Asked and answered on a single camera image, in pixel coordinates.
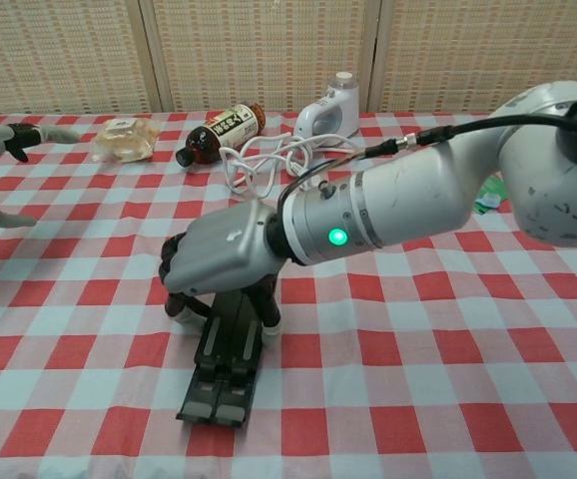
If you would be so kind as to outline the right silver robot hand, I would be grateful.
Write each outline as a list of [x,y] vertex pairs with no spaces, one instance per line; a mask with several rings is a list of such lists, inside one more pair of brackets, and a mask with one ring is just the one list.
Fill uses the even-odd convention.
[[269,224],[276,218],[274,208],[248,201],[193,220],[184,234],[163,245],[163,286],[170,294],[193,297],[260,283],[262,297],[252,304],[263,323],[263,338],[276,340],[282,320],[274,282],[286,262],[267,238]]

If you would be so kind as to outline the black folding laptop stand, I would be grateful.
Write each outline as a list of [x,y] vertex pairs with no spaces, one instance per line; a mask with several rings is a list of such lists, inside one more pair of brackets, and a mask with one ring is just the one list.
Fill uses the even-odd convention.
[[180,304],[206,321],[194,356],[196,367],[176,418],[239,428],[253,403],[262,323],[239,290],[217,294],[210,305],[187,296]]

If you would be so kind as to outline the green foil sachet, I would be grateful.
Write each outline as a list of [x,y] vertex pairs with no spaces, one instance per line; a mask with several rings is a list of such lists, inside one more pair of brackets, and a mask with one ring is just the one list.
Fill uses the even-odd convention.
[[489,211],[497,211],[507,200],[505,184],[498,176],[490,176],[479,190],[474,202],[473,211],[484,215]]

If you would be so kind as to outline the brown tea bottle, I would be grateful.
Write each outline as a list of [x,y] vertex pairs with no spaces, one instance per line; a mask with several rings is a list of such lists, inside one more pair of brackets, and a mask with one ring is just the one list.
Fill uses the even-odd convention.
[[176,151],[176,161],[184,169],[215,164],[221,160],[220,148],[237,149],[265,126],[266,114],[260,104],[235,104],[194,128]]

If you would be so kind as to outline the clear snack bag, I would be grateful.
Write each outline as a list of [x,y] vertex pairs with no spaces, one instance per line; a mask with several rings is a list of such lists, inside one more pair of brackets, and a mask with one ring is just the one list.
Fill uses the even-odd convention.
[[134,163],[149,159],[161,134],[160,124],[145,118],[118,118],[104,123],[94,138],[95,162]]

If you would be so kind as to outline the bamboo screen panel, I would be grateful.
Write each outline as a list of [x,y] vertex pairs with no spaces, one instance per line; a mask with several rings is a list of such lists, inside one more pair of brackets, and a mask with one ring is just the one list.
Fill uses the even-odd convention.
[[577,0],[381,0],[367,107],[490,112],[577,81]]
[[165,112],[298,111],[337,72],[365,109],[381,0],[138,0]]
[[140,0],[0,0],[0,114],[160,108]]

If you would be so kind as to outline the white handheld steam iron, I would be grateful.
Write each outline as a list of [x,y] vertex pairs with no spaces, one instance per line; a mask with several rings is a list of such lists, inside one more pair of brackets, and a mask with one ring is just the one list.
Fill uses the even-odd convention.
[[298,114],[293,133],[305,139],[318,137],[318,146],[333,148],[359,129],[359,85],[346,71],[337,72],[324,95]]

